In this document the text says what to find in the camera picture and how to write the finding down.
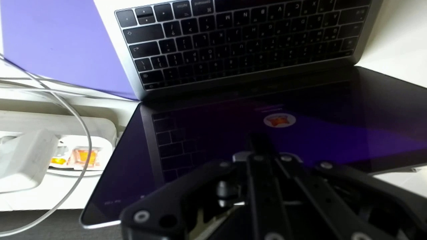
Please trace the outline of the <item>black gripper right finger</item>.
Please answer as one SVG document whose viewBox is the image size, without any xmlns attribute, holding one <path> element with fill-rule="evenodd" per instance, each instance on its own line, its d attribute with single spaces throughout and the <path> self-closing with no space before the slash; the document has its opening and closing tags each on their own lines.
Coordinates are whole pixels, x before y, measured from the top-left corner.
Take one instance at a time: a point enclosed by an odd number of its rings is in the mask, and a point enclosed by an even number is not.
<svg viewBox="0 0 427 240">
<path fill-rule="evenodd" d="M 427 240 L 424 196 L 348 166 L 324 162 L 306 168 L 293 154 L 275 162 L 336 240 Z"/>
</svg>

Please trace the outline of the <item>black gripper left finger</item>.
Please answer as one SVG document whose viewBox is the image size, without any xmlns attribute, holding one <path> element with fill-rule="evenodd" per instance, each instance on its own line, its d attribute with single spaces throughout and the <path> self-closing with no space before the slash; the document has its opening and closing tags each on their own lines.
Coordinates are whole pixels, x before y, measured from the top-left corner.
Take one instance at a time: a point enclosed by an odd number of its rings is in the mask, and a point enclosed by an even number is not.
<svg viewBox="0 0 427 240">
<path fill-rule="evenodd" d="M 209 163 L 127 207 L 123 240 L 286 240 L 286 210 L 269 136 L 251 150 Z"/>
</svg>

